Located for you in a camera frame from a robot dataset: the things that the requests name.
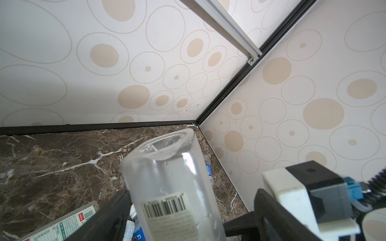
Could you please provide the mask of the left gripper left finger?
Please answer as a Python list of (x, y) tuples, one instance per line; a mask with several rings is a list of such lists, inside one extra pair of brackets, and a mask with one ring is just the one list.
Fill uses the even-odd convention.
[(132, 205), (129, 190), (115, 194), (84, 225), (71, 234), (68, 241), (121, 241)]

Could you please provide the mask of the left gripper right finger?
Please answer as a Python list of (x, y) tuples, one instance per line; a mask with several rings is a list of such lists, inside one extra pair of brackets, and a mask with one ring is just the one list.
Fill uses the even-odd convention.
[(300, 223), (267, 191), (259, 189), (254, 211), (223, 224), (227, 237), (243, 241), (319, 241), (320, 238)]

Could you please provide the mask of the clear rectangular frosted bottle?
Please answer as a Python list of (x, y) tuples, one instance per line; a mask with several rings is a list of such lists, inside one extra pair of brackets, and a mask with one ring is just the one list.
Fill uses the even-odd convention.
[(121, 162), (148, 241), (224, 241), (204, 156), (192, 129), (145, 141)]

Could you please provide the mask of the blue label white cap bottle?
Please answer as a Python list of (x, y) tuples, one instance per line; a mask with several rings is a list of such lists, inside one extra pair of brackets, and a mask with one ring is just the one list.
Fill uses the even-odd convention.
[(204, 155), (204, 160), (205, 160), (205, 164), (206, 164), (206, 168), (207, 168), (208, 177), (209, 177), (211, 186), (213, 187), (214, 181), (213, 181), (213, 175), (212, 175), (211, 158), (209, 155)]

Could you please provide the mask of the clear bottle red green label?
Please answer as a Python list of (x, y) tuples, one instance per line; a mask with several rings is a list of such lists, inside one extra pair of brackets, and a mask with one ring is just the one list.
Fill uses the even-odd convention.
[(64, 241), (83, 226), (99, 210), (99, 204), (88, 204), (62, 216), (46, 226), (19, 238), (18, 241)]

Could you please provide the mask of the horizontal aluminium rail back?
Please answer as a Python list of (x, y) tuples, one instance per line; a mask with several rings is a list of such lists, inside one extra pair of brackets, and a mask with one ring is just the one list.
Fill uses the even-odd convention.
[(262, 56), (260, 49), (247, 36), (241, 27), (234, 21), (218, 1), (195, 0), (225, 32), (227, 32), (249, 54), (248, 64), (252, 66)]

